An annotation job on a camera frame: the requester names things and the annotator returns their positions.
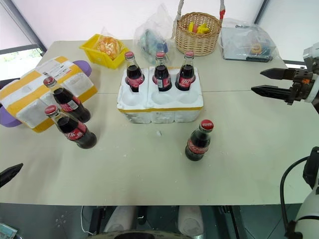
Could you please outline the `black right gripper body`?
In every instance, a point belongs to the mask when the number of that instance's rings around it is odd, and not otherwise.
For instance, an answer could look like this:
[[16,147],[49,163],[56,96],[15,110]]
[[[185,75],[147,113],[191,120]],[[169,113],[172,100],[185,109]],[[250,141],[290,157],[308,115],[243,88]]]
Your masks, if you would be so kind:
[[303,68],[289,68],[291,76],[289,80],[293,81],[289,88],[290,94],[286,103],[292,105],[294,101],[304,100],[311,103],[315,99],[315,73]]

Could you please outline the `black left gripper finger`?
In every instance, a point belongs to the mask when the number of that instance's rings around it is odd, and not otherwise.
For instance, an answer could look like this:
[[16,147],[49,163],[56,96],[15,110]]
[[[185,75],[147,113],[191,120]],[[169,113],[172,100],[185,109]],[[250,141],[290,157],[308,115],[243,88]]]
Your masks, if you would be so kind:
[[0,187],[12,180],[20,172],[22,167],[23,163],[20,163],[2,171],[0,173]]

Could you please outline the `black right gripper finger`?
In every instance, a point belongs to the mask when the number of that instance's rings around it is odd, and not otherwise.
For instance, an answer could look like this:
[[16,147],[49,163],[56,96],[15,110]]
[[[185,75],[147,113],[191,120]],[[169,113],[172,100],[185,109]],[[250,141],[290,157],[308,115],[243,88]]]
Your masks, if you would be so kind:
[[254,86],[251,88],[251,90],[259,96],[284,101],[287,100],[291,94],[291,91],[289,89],[283,89],[270,85]]
[[295,69],[271,68],[260,72],[261,75],[275,80],[292,80]]

